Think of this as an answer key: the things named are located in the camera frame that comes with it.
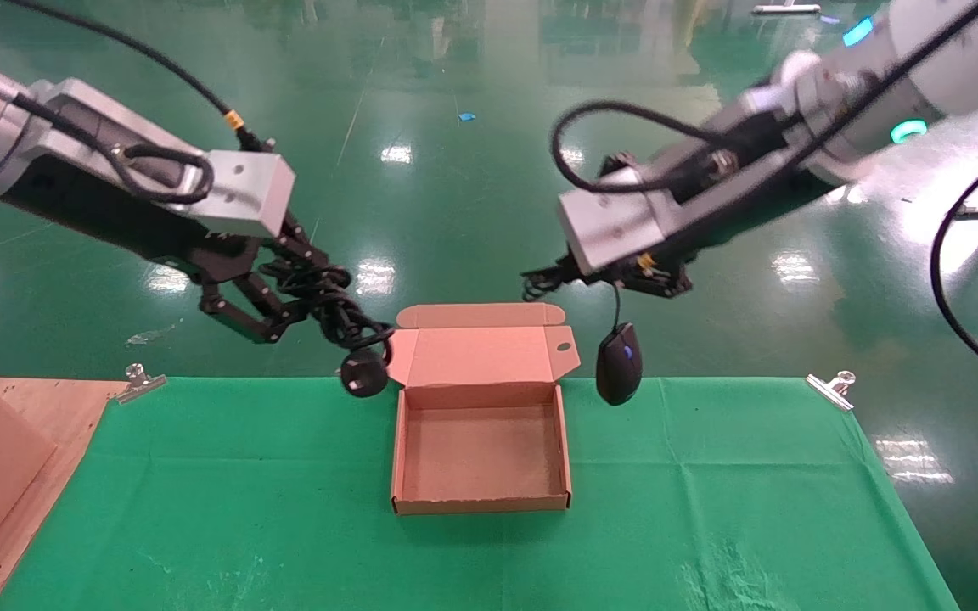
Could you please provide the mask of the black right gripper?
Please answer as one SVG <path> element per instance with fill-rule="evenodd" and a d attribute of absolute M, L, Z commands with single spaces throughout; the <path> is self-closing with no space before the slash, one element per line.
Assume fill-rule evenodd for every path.
<path fill-rule="evenodd" d="M 644 254 L 638 256 L 638 268 L 635 259 L 622 259 L 586 275 L 578 266 L 574 255 L 563 255 L 554 263 L 554 283 L 564 285 L 564 283 L 581 282 L 587 286 L 606 283 L 614 289 L 633 289 L 635 271 L 638 270 L 639 293 L 661 298 L 676 298 L 689 293 L 694 288 L 694 283 L 687 274 L 687 264 L 694 259 L 660 261 L 650 254 Z"/>

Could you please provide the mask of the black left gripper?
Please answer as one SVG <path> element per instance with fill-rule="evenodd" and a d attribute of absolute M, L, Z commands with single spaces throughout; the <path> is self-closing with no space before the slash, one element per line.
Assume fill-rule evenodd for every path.
<path fill-rule="evenodd" d="M 256 344 L 275 344 L 290 326 L 303 321 L 296 302 L 283 302 L 255 270 L 269 238 L 207 231 L 159 232 L 146 238 L 146 260 L 175 268 L 191 282 L 201 283 L 199 309 L 226 328 Z M 315 247 L 294 216 L 285 216 L 273 239 L 273 271 L 295 273 L 331 267 L 329 255 Z M 230 282 L 248 299 L 257 317 L 222 295 L 220 283 Z"/>

